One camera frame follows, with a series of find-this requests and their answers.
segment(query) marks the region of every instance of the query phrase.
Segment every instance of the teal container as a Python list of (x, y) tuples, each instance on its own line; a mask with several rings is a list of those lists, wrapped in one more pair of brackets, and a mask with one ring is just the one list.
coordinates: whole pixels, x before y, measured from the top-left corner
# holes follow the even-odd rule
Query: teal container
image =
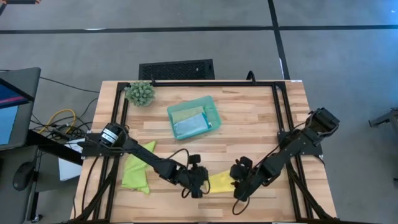
[[(177, 135), (176, 131), (174, 129), (174, 122), (173, 122), (173, 117), (172, 117), (172, 113), (173, 112), (177, 112), (177, 111), (181, 111), (181, 110), (187, 110), (187, 109), (191, 109), (191, 108), (196, 108), (198, 106), (203, 107), (203, 110), (206, 114), (207, 117), (207, 121), (211, 124), (211, 127), (208, 129), (204, 129), (201, 131), (197, 131), (195, 133), (191, 133), (191, 134), (184, 134), (184, 135)], [(173, 130), (173, 134), (174, 137), (177, 140), (183, 140), (186, 138), (190, 138), (192, 136), (196, 136), (198, 134), (203, 134), (206, 133), (208, 131), (213, 131), (219, 128), (219, 126), (221, 125), (221, 119), (220, 116), (218, 115), (217, 109), (216, 109), (216, 105), (214, 104), (213, 101), (213, 97), (211, 96), (205, 96), (196, 100), (191, 100), (188, 102), (184, 102), (184, 103), (180, 103), (178, 105), (173, 105), (173, 106), (169, 106), (167, 108), (167, 113), (169, 114), (169, 119), (170, 119), (170, 123), (172, 125), (172, 130)]]

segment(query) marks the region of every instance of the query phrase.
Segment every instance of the green cloth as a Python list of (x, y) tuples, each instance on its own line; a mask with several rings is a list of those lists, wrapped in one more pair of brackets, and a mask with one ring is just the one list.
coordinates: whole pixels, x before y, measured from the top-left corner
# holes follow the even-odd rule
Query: green cloth
[(181, 111), (176, 111), (172, 113), (172, 118), (174, 124), (180, 121), (183, 121), (185, 119), (191, 118), (197, 114), (204, 113), (205, 110), (203, 110), (202, 106), (197, 106), (195, 108), (190, 108), (186, 110), (181, 110)]
[[(156, 141), (152, 141), (146, 145), (148, 151), (153, 152), (155, 149)], [(145, 167), (147, 164), (138, 159), (136, 156), (129, 154), (126, 162), (124, 163), (124, 174), (122, 178), (122, 187), (127, 189), (136, 189), (138, 191), (149, 194), (149, 186), (147, 183), (147, 176)]]

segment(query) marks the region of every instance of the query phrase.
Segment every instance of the gray floor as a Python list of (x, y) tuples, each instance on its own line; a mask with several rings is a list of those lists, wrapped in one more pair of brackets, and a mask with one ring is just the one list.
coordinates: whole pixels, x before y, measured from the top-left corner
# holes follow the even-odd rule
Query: gray floor
[[(274, 0), (281, 26), (398, 24), (397, 1)], [(8, 6), (0, 29), (73, 29), (172, 26), (270, 26), (267, 1), (43, 0)], [(312, 108), (340, 120), (323, 143), (338, 216), (396, 223), (397, 139), (389, 125), (368, 120), (398, 105), (398, 30), (283, 31), (291, 79), (304, 82)], [(102, 80), (135, 80), (140, 63), (212, 58), (217, 79), (281, 79), (272, 31), (151, 34), (0, 35), (0, 68), (41, 67), (42, 76), (91, 90)], [(40, 81), (34, 113), (45, 122), (56, 111), (81, 114), (96, 95)], [(92, 120), (93, 104), (85, 121)], [(49, 156), (47, 169), (57, 169)], [(67, 220), (76, 181), (42, 193), (41, 223)]]

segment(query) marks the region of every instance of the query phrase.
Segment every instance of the wooden tabletop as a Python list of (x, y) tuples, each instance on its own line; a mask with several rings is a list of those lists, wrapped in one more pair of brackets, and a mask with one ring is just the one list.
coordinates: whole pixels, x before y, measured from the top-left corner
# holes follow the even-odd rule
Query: wooden tabletop
[[(94, 133), (101, 132), (111, 121), (117, 83), (105, 81), (102, 84), (94, 116)], [(297, 125), (306, 120), (307, 113), (310, 111), (304, 86), (301, 82), (290, 81), (286, 81), (286, 85), (292, 116)], [(209, 170), (210, 175), (213, 175), (229, 170), (235, 159), (241, 156), (246, 156), (257, 163), (277, 145), (276, 133), (279, 129), (272, 91), (269, 87), (156, 87), (155, 91), (156, 99), (148, 107), (137, 108), (129, 105), (126, 124), (130, 127), (130, 137), (138, 140), (140, 144), (156, 140), (154, 153), (159, 157), (168, 157), (184, 147), (191, 154), (200, 154), (201, 165)], [(206, 95), (213, 97), (222, 125), (216, 131), (184, 141), (176, 141), (167, 116), (167, 107)], [(284, 112), (281, 93), (279, 93), (279, 99)], [(119, 104), (118, 122), (120, 122), (122, 105), (122, 103)], [(123, 156), (119, 166), (111, 215), (112, 222), (295, 220), (285, 169), (270, 186), (258, 188), (251, 196), (248, 209), (241, 215), (235, 216), (231, 212), (233, 203), (236, 201), (232, 192), (204, 195), (201, 199), (181, 198), (182, 187), (162, 180), (151, 167), (148, 167), (146, 172), (150, 195), (122, 188), (121, 177), (126, 158), (126, 155)], [(186, 163), (185, 154), (177, 154), (174, 159), (182, 164)], [(327, 213), (335, 216), (336, 212), (323, 164), (313, 156), (302, 156), (302, 160), (309, 191)], [(83, 189), (93, 161), (94, 158), (88, 158), (83, 163), (75, 198), (77, 215), (81, 213)], [(91, 174), (85, 206), (97, 191), (101, 166), (102, 158), (98, 159)], [(297, 192), (302, 216), (305, 216), (302, 195), (299, 190)], [(101, 203), (100, 218), (104, 217), (107, 198), (108, 193), (105, 192)], [(243, 203), (239, 203), (236, 210), (239, 211), (242, 205)]]

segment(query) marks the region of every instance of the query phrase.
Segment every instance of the green plant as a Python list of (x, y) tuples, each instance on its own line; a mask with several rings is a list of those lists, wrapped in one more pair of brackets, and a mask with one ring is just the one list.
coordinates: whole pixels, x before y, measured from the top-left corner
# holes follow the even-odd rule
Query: green plant
[(125, 98), (135, 106), (148, 106), (155, 98), (154, 87), (149, 82), (134, 82), (124, 88)]

